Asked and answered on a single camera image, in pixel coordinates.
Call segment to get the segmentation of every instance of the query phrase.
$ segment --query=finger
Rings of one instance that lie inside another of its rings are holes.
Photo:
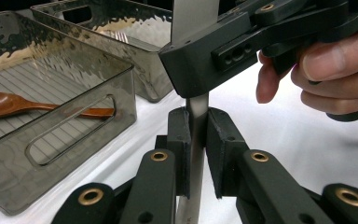
[[[263,65],[258,74],[256,87],[256,99],[260,104],[270,102],[278,91],[279,82],[289,71],[278,76],[272,64]]]
[[[262,64],[272,64],[272,60],[269,57],[264,56],[261,50],[258,52],[258,61]]]
[[[307,79],[325,81],[358,72],[358,34],[336,43],[317,43],[300,58]]]
[[[349,114],[358,111],[358,99],[337,99],[314,95],[307,91],[301,93],[304,105],[335,115]]]
[[[338,99],[358,98],[358,73],[348,77],[324,81],[318,85],[311,85],[304,77],[303,71],[295,67],[291,78],[298,87],[315,95]]]

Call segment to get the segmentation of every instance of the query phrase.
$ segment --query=black mechanical part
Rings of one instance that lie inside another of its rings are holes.
[[[167,149],[144,154],[119,223],[174,223],[175,156]]]
[[[358,223],[357,188],[344,184],[328,185],[324,188],[320,205],[335,223]]]
[[[163,48],[160,59],[179,95],[192,98],[205,94],[256,63],[258,50],[303,36],[315,36],[339,26],[348,17],[348,3],[344,2],[297,13],[274,25],[257,27],[252,10],[263,5],[254,2],[256,0],[239,5],[237,10],[222,16],[218,23],[188,41]],[[275,57],[287,50],[270,52],[269,56]]]
[[[131,185],[132,179],[115,190],[100,183],[81,186],[66,199],[52,223],[118,223]]]
[[[190,196],[190,147],[191,135],[188,112],[184,107],[168,115],[167,149],[175,155],[176,195]]]
[[[335,114],[329,114],[329,113],[326,113],[326,115],[330,119],[334,119],[336,121],[341,121],[341,122],[351,122],[351,121],[358,120],[358,111],[355,111],[355,112],[352,112],[349,114],[342,114],[342,115],[335,115]]]
[[[238,195],[240,183],[237,183],[237,180],[241,172],[237,167],[236,158],[245,150],[249,148],[229,114],[220,109],[210,108],[206,155],[217,198]]]
[[[255,216],[259,208],[266,223],[333,223],[271,154],[247,150],[238,164],[249,190],[237,202],[238,209],[250,209],[240,212],[242,222],[262,219]]]
[[[183,98],[203,95],[257,62],[256,55],[238,67],[217,69],[211,52],[251,29],[248,15],[236,11],[180,45],[167,45],[159,57],[176,92]]]

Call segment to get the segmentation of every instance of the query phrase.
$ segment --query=brown spoon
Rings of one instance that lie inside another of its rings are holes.
[[[57,105],[28,101],[19,95],[0,92],[0,118],[29,110],[52,110]],[[80,116],[88,119],[108,119],[115,112],[114,108],[89,108]]]

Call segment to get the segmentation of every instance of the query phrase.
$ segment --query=transparent plastic container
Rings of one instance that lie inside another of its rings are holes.
[[[158,57],[171,41],[172,13],[121,0],[70,0],[31,7],[34,17],[134,64],[136,94],[151,103],[172,91]]]
[[[136,121],[132,68],[39,22],[0,13],[0,92],[58,105],[0,118],[4,213],[26,209]],[[91,107],[114,113],[80,116]]]

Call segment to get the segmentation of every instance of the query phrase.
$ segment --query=white tabletop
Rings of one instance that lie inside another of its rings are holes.
[[[321,193],[325,185],[358,188],[358,121],[342,123],[301,104],[301,90],[287,77],[275,99],[260,105],[255,86],[260,64],[210,93],[210,106],[225,110],[251,149],[273,154],[303,187]],[[134,177],[142,156],[166,134],[168,112],[185,105],[174,91],[157,104],[137,97],[137,121],[74,170],[27,210],[0,223],[50,223],[69,194],[89,182],[113,189]],[[235,198],[216,200],[208,164],[204,168],[200,223],[241,223]]]

